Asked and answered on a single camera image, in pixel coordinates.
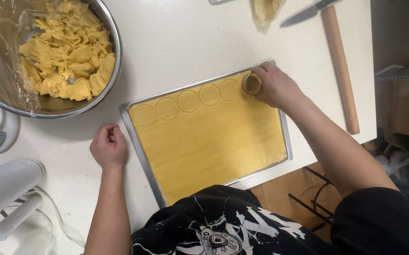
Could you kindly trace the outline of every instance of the kitchen knife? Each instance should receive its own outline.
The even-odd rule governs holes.
[[[313,6],[301,11],[300,13],[292,16],[291,18],[287,19],[285,22],[283,22],[280,26],[281,27],[286,27],[286,26],[291,26],[294,24],[297,24],[299,22],[302,22],[304,20],[308,20],[310,18],[315,17],[318,15],[318,10],[322,10],[329,6],[330,4],[337,2],[338,0],[322,0],[320,2],[317,2]]]

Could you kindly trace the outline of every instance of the rolled dough sheet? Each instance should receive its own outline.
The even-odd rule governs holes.
[[[249,72],[128,108],[169,205],[287,159],[278,110],[242,91]]]

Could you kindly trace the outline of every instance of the tray rim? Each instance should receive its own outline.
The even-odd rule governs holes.
[[[275,60],[270,60],[269,62],[271,64],[273,64],[274,66],[276,66]],[[237,70],[237,71],[234,71],[234,72],[229,72],[227,74],[223,74],[223,75],[211,78],[211,79],[207,79],[207,80],[204,80],[204,81],[201,81],[201,82],[190,84],[190,85],[178,88],[178,89],[170,90],[170,91],[163,92],[163,93],[160,93],[160,94],[157,94],[157,95],[154,95],[154,96],[150,96],[150,97],[147,97],[147,98],[143,98],[143,99],[140,99],[140,100],[137,100],[137,101],[129,102],[129,103],[123,104],[123,105],[121,105],[119,107],[119,110],[120,110],[122,119],[124,121],[124,124],[126,126],[126,129],[129,132],[129,136],[131,137],[132,143],[134,145],[135,151],[136,151],[136,153],[138,155],[138,158],[140,160],[140,163],[142,165],[143,171],[145,172],[145,175],[146,175],[146,177],[148,179],[148,182],[149,182],[149,184],[151,186],[151,189],[152,189],[152,191],[154,193],[154,197],[156,198],[157,204],[158,204],[160,209],[167,207],[167,204],[166,204],[166,202],[164,200],[164,196],[162,195],[161,190],[159,189],[159,187],[157,185],[156,177],[154,177],[154,173],[152,172],[151,166],[150,166],[150,164],[148,162],[148,159],[146,157],[145,150],[143,149],[142,144],[140,143],[140,139],[139,139],[139,137],[137,135],[137,132],[135,131],[135,128],[134,128],[134,126],[133,126],[133,124],[131,122],[131,119],[129,117],[129,113],[127,111],[128,108],[131,107],[132,105],[140,103],[140,102],[149,101],[149,100],[152,100],[152,99],[155,99],[155,98],[158,98],[158,97],[162,97],[162,96],[167,95],[167,94],[178,92],[178,91],[183,90],[183,89],[196,87],[196,86],[199,86],[199,85],[202,85],[202,84],[212,82],[214,80],[218,80],[218,79],[222,79],[222,78],[225,78],[225,77],[228,77],[228,76],[238,74],[240,72],[245,72],[245,71],[251,70],[252,68],[257,67],[259,65],[261,65],[261,64],[253,65],[253,66],[250,66],[250,67],[247,67],[247,68],[244,68],[244,69],[240,69],[240,70]],[[283,139],[285,141],[285,146],[286,146],[286,149],[287,149],[287,159],[285,161],[281,162],[281,163],[273,164],[273,165],[258,169],[257,171],[255,171],[255,172],[253,172],[251,174],[248,174],[246,176],[242,176],[242,177],[240,177],[240,178],[238,178],[236,180],[225,183],[224,184],[225,186],[229,186],[229,185],[232,185],[234,183],[238,183],[238,182],[240,182],[242,180],[245,180],[247,178],[258,175],[258,174],[260,174],[260,173],[262,173],[264,171],[267,171],[267,170],[269,170],[269,169],[271,169],[273,167],[285,164],[285,163],[287,163],[287,162],[289,162],[289,161],[291,161],[293,159],[291,140],[290,140],[289,131],[288,131],[288,124],[287,124],[287,116],[280,109],[277,109],[277,110],[278,110],[278,113],[279,113],[279,119],[281,121],[280,127],[282,129]]]

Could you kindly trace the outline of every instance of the right hand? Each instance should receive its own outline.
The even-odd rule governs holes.
[[[305,97],[293,79],[269,62],[253,68],[252,73],[261,79],[264,90],[255,99],[273,108],[288,112]]]
[[[102,171],[123,170],[128,159],[126,140],[116,124],[99,128],[91,142],[90,151]]]

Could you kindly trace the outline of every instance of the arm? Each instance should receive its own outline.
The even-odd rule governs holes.
[[[132,246],[131,224],[123,183],[128,150],[118,126],[102,126],[90,151],[102,167],[102,178],[84,255],[128,255]]]
[[[256,99],[280,108],[294,121],[342,197],[369,187],[398,190],[376,160],[321,112],[286,73],[269,62],[252,72],[264,88]]]

